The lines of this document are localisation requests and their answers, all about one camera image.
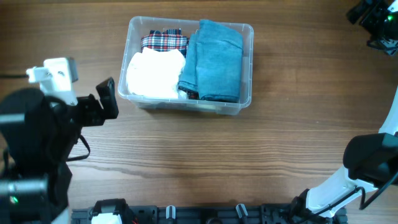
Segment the white cloth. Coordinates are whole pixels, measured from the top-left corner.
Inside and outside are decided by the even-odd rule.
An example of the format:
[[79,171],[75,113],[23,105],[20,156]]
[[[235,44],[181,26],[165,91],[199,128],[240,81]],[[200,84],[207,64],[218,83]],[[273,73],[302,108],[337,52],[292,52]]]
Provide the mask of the white cloth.
[[187,94],[178,89],[185,64],[177,49],[158,52],[145,47],[134,54],[127,67],[128,92],[148,98],[185,99]]

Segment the clear plastic storage container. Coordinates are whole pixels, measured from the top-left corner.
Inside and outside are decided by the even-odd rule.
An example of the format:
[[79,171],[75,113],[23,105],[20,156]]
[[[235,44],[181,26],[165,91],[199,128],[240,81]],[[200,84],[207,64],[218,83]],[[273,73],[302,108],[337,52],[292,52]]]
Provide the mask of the clear plastic storage container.
[[237,115],[247,108],[252,101],[252,66],[254,50],[254,29],[249,24],[223,22],[223,26],[236,30],[243,36],[243,62],[240,84],[240,99],[238,103],[219,101],[177,100],[169,98],[146,98],[130,94],[127,88],[126,73],[129,62],[135,53],[141,51],[141,37],[150,30],[181,29],[183,35],[189,36],[200,28],[199,21],[168,19],[161,17],[135,16],[129,21],[123,63],[118,83],[118,93],[121,98],[129,100],[139,108],[171,109],[212,112],[216,114]]

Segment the plaid cloth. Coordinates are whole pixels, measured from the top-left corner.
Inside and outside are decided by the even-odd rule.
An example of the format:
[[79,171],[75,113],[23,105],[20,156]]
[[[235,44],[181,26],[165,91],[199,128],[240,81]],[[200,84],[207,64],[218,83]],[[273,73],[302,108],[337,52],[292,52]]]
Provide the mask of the plaid cloth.
[[151,30],[141,38],[141,49],[147,47],[158,52],[178,50],[185,57],[185,68],[178,81],[178,89],[188,95],[189,100],[198,100],[197,84],[197,34],[190,37],[182,35],[181,29],[168,29],[164,32]]

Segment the blue towel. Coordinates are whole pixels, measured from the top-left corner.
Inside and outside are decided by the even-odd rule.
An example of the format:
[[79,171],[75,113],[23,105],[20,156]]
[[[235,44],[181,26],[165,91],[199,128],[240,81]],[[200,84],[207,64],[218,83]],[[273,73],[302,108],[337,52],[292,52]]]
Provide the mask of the blue towel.
[[201,20],[200,28],[188,42],[178,89],[194,100],[237,103],[243,43],[243,36],[236,30],[211,20]]

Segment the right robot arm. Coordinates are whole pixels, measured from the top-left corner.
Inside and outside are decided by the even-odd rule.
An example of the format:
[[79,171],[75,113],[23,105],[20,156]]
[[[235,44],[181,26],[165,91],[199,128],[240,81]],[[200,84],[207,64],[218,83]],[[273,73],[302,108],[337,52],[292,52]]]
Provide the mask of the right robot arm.
[[[347,14],[370,34],[366,45],[388,55],[397,53],[397,1],[360,1]],[[378,133],[354,137],[343,165],[317,187],[303,191],[288,207],[292,223],[335,223],[337,213],[360,198],[364,210],[389,186],[397,185],[397,100]]]

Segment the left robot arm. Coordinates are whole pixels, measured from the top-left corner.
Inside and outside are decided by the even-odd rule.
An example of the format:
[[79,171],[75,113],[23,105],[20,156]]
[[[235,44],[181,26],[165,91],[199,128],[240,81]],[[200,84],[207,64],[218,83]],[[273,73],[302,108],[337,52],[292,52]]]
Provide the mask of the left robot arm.
[[81,130],[118,117],[114,80],[96,86],[99,98],[79,97],[75,106],[37,88],[11,93],[1,102],[1,134],[7,149],[1,172],[1,223],[52,223],[67,213],[74,145]]

